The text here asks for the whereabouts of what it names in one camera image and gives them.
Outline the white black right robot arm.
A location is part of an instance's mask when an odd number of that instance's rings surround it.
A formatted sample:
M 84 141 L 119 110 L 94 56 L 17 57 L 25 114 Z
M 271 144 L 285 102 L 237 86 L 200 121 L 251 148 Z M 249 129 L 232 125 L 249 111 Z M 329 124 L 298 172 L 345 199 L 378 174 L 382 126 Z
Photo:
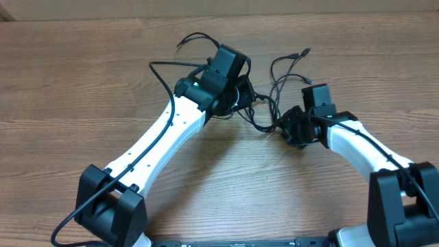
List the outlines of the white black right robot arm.
M 323 246 L 428 246 L 438 243 L 438 168 L 398 155 L 348 111 L 338 112 L 326 84 L 302 90 L 303 107 L 276 120 L 287 143 L 321 143 L 368 182 L 366 223 L 331 231 Z

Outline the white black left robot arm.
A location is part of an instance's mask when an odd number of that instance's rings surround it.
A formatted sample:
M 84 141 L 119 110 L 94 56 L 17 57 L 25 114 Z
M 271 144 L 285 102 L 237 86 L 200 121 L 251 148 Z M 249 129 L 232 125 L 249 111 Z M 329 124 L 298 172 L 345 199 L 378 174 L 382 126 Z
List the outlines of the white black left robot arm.
M 180 78 L 161 116 L 123 155 L 104 169 L 81 174 L 73 219 L 97 237 L 85 246 L 149 246 L 145 198 L 178 149 L 212 117 L 224 117 L 252 102 L 249 57 L 220 45 L 206 64 Z

